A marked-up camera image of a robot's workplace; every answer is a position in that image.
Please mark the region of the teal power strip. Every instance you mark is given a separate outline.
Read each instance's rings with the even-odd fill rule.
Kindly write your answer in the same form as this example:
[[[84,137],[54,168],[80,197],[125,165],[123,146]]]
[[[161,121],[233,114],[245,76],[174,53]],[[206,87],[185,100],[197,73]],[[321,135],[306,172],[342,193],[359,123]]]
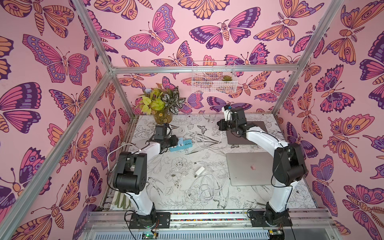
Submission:
[[[174,147],[171,147],[170,151],[171,152],[177,152],[177,151],[191,148],[192,146],[193,146],[192,140],[184,140],[183,138],[179,138],[177,145]]]

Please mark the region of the white laptop charger brick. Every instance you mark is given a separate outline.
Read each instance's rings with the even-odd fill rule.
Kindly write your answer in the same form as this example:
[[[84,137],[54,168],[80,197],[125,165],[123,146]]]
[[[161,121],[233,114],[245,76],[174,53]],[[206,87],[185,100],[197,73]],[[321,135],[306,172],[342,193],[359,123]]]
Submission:
[[[202,175],[202,173],[205,171],[205,167],[199,167],[198,170],[194,174],[194,178],[197,178]]]

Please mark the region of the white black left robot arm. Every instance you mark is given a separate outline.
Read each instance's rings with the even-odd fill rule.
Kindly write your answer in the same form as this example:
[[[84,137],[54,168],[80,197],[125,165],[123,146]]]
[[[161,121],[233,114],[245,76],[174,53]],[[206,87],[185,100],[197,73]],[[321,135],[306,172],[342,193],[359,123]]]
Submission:
[[[147,145],[134,152],[121,152],[113,171],[112,186],[117,192],[128,196],[141,217],[156,214],[156,207],[145,190],[148,161],[178,145],[179,139],[172,134],[169,124],[157,125]]]

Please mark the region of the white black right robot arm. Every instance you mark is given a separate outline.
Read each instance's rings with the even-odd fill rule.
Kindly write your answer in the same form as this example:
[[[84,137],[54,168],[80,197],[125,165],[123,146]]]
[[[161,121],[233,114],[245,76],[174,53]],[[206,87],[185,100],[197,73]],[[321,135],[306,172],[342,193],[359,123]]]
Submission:
[[[247,122],[244,109],[230,105],[222,107],[225,118],[217,122],[220,131],[230,131],[262,147],[273,157],[271,185],[272,197],[266,204],[265,222],[277,226],[289,220],[288,201],[297,185],[307,172],[303,151],[299,144],[281,141],[265,132],[254,123]]]

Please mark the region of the silver laptop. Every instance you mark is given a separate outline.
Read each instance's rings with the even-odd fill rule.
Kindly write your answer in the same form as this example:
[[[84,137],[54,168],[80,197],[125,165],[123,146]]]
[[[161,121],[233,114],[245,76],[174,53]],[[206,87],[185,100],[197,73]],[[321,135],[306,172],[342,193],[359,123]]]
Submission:
[[[226,154],[231,185],[270,185],[273,175],[273,157],[266,152]]]

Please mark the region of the glass vase with plants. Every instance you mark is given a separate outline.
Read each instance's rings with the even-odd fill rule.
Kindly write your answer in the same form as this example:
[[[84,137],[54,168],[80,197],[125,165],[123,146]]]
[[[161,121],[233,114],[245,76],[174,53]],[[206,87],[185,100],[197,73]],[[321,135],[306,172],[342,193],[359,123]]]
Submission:
[[[158,125],[169,124],[185,101],[178,87],[145,89],[136,99],[134,110],[138,114],[152,115]]]

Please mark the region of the small green succulent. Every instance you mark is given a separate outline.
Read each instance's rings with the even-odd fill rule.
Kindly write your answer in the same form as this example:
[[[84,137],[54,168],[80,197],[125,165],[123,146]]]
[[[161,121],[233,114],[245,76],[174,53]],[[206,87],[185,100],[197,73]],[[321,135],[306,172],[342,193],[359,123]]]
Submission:
[[[223,76],[222,77],[223,82],[231,82],[232,80],[233,80],[233,78],[231,76]]]

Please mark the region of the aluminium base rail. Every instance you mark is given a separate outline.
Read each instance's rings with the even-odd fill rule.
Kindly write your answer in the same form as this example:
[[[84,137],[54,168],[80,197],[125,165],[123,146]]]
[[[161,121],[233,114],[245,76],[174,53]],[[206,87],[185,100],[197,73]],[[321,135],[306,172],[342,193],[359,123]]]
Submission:
[[[341,240],[330,214],[292,209],[292,226],[268,227],[262,210],[161,211],[149,229],[135,229],[131,212],[93,212],[81,240]]]

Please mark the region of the aluminium frame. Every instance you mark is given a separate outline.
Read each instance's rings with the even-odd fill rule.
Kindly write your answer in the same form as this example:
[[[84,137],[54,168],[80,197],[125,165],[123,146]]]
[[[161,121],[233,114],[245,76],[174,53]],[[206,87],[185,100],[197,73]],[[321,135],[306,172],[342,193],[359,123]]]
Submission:
[[[242,65],[233,66],[234,72],[259,72],[259,71],[276,71],[276,70],[288,70],[293,74],[289,84],[293,85],[293,81],[298,79],[298,74],[303,70],[304,65],[309,60],[309,57],[315,50],[317,44],[320,42],[321,37],[326,32],[326,29],[330,26],[331,21],[335,17],[338,9],[343,4],[343,1],[331,1],[323,17],[320,19],[319,25],[315,32],[315,35],[310,40],[304,53],[302,54],[300,61],[296,65]],[[91,23],[91,19],[88,16],[87,10],[81,1],[74,1],[77,9],[77,13],[82,18],[87,31],[90,33],[92,40],[94,41],[95,48],[97,49],[100,58],[106,67],[107,71],[104,74],[101,82],[97,84],[95,90],[92,92],[91,97],[86,102],[85,106],[81,109],[80,113],[75,117],[72,124],[66,130],[64,135],[60,138],[59,143],[53,147],[53,149],[46,156],[45,162],[42,164],[40,171],[37,172],[35,179],[27,186],[26,192],[16,201],[13,208],[10,210],[9,215],[1,223],[1,239],[9,240],[20,225],[23,218],[26,216],[27,211],[31,208],[39,195],[41,188],[44,186],[48,178],[53,173],[59,160],[64,154],[65,150],[73,140],[75,135],[84,124],[92,108],[96,105],[98,98],[101,95],[102,90],[109,82],[112,82],[122,99],[125,108],[129,113],[132,112],[130,104],[121,88],[117,74],[128,73],[191,73],[192,67],[137,67],[137,68],[115,68],[111,67],[110,61],[106,55],[106,52],[102,48],[102,44],[98,39],[96,31]]]

